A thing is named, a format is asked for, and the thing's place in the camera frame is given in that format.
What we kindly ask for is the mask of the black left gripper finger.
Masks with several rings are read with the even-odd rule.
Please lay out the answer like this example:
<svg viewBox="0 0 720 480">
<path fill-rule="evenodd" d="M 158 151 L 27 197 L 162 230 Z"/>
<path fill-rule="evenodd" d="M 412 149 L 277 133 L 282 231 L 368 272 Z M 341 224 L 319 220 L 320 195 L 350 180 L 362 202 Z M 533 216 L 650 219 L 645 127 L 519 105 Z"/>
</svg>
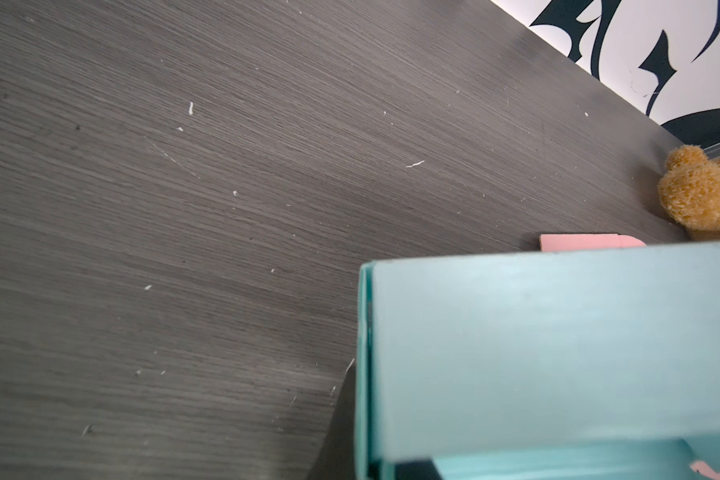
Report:
<svg viewBox="0 0 720 480">
<path fill-rule="evenodd" d="M 356 366 L 350 365 L 340 389 L 326 438 L 307 480 L 355 480 Z"/>
</svg>

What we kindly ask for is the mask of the light blue paper box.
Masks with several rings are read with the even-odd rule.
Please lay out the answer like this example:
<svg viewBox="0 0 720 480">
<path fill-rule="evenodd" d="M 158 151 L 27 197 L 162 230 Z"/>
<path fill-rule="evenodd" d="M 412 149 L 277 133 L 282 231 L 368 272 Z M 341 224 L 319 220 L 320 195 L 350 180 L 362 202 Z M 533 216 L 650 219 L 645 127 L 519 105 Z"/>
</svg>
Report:
<svg viewBox="0 0 720 480">
<path fill-rule="evenodd" d="M 720 242 L 365 264 L 355 365 L 360 479 L 720 473 Z"/>
</svg>

